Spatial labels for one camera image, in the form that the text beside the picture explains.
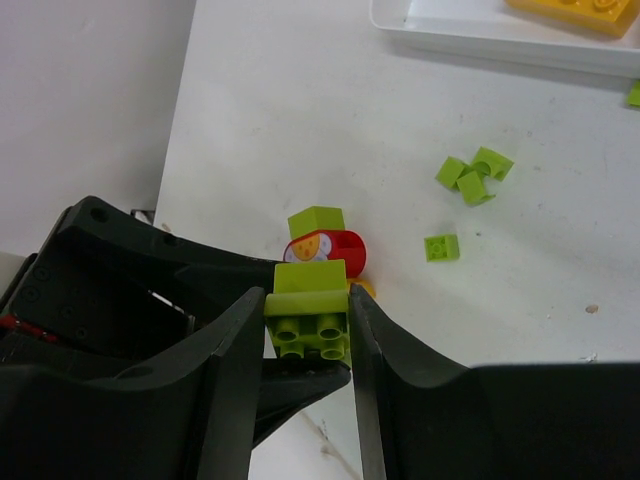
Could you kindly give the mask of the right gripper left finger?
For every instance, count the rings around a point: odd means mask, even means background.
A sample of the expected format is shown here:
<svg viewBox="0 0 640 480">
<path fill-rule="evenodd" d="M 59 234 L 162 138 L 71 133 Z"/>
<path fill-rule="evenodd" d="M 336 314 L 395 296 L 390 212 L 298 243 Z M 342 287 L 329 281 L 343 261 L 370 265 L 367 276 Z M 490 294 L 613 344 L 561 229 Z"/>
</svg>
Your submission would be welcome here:
<svg viewBox="0 0 640 480">
<path fill-rule="evenodd" d="M 112 378 L 1 371 L 5 479 L 244 479 L 263 358 L 265 294 Z"/>
</svg>

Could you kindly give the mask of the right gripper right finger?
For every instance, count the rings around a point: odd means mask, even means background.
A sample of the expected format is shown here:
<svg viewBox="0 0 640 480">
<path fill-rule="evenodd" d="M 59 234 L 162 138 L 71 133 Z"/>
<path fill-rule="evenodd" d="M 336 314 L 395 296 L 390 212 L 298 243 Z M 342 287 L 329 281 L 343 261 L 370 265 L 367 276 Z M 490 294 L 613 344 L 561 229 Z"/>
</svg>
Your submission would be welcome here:
<svg viewBox="0 0 640 480">
<path fill-rule="evenodd" d="M 465 367 L 355 286 L 349 311 L 367 479 L 635 479 L 635 363 Z"/>
</svg>

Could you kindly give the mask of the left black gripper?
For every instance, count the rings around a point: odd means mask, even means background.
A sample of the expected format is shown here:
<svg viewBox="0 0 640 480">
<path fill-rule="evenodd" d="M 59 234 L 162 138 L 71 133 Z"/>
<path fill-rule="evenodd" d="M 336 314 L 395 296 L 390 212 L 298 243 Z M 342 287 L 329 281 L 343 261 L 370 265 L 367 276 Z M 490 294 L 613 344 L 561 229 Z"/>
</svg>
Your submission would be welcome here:
<svg viewBox="0 0 640 480">
<path fill-rule="evenodd" d="M 66 209 L 1 301 L 1 371 L 36 366 L 80 382 L 112 378 L 220 317 L 275 262 L 177 238 L 88 197 Z M 253 443 L 340 389 L 322 359 L 262 358 Z"/>
</svg>

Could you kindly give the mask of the yellow lego brick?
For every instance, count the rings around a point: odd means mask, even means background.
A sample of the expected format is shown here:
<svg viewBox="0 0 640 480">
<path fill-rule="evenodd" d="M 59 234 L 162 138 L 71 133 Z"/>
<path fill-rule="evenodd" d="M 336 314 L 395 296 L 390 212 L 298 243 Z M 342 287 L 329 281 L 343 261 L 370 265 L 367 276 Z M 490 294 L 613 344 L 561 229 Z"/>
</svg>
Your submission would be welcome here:
<svg viewBox="0 0 640 480">
<path fill-rule="evenodd" d="M 639 16 L 639 2 L 635 0 L 506 0 L 505 3 L 615 38 L 623 37 Z"/>
</svg>

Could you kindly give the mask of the green sloped lego brick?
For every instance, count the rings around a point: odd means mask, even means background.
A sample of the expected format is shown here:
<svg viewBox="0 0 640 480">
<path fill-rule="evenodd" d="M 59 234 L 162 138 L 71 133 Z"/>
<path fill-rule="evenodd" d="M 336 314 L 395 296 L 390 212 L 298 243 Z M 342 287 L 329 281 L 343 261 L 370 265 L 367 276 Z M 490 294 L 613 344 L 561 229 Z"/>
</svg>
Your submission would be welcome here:
<svg viewBox="0 0 640 480">
<path fill-rule="evenodd" d="M 276 356 L 348 364 L 348 310 L 344 261 L 277 264 L 264 308 Z"/>
</svg>

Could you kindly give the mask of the small green lego pair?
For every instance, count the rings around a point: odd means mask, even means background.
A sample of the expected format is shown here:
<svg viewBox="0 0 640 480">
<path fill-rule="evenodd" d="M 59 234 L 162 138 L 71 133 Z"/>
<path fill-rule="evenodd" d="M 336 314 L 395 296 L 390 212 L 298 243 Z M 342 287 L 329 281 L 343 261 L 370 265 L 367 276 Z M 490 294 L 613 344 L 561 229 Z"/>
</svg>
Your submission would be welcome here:
<svg viewBox="0 0 640 480">
<path fill-rule="evenodd" d="M 487 147 L 480 147 L 470 163 L 449 156 L 441 165 L 435 180 L 443 187 L 461 194 L 468 206 L 481 205 L 494 198 L 485 187 L 485 180 L 502 182 L 514 162 Z"/>
</svg>

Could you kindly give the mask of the small green lego cube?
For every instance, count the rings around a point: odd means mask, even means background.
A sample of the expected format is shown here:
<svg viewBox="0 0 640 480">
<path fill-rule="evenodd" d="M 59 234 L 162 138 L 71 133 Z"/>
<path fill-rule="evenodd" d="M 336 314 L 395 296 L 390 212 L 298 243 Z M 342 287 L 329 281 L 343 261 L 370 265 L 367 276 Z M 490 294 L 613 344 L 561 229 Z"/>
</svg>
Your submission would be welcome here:
<svg viewBox="0 0 640 480">
<path fill-rule="evenodd" d="M 424 247 L 427 262 L 455 261 L 460 258 L 458 237 L 455 234 L 426 237 Z"/>
</svg>

